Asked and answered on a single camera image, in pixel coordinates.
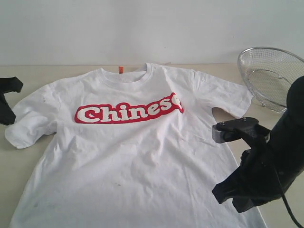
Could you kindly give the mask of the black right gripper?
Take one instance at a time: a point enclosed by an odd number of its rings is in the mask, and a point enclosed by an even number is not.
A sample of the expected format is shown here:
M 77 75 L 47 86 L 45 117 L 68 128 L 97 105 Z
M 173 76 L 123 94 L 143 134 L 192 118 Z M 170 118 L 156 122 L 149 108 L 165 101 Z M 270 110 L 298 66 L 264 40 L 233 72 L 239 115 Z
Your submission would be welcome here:
M 280 118 L 272 130 L 261 126 L 259 121 L 252 117 L 219 122 L 215 125 L 248 127 L 247 132 L 241 132 L 241 139 L 250 147 L 243 151 L 239 167 L 213 188 L 212 193 L 217 202 L 222 204 L 232 198 L 237 212 L 243 213 L 281 198 L 284 191 L 274 165 L 275 152 L 268 143 L 271 133 L 284 133 L 286 118 Z

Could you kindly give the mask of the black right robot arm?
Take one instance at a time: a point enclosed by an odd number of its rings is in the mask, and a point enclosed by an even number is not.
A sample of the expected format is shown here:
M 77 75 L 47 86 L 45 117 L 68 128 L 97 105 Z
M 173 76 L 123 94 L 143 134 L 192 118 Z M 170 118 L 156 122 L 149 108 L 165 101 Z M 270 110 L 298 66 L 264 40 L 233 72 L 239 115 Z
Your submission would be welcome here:
M 267 129 L 252 117 L 212 126 L 216 143 L 244 140 L 240 165 L 212 193 L 219 204 L 232 199 L 237 212 L 282 198 L 304 170 L 304 78 L 295 80 L 287 93 L 287 110 Z

